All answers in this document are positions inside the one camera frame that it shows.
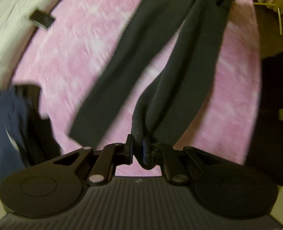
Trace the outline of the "black fleece pants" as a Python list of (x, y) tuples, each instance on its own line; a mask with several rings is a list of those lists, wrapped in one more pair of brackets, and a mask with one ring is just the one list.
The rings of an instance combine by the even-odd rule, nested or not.
[(134, 108), (133, 154), (142, 166), (144, 139), (173, 146), (212, 87), (230, 7), (141, 0), (77, 112), (70, 138), (98, 147), (140, 78), (153, 76)]

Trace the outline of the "grey striped duvet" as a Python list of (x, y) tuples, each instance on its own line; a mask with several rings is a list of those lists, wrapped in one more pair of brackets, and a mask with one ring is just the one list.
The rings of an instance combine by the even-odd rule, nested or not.
[(9, 84), (33, 35), (32, 13), (36, 9), (48, 13), (59, 1), (0, 0), (0, 89)]

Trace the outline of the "pile of dark clothes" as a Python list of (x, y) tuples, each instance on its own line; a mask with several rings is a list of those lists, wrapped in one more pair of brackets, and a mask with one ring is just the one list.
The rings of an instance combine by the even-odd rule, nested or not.
[(61, 155), (50, 118), (39, 114), (41, 87), (0, 91), (0, 185), (11, 174)]

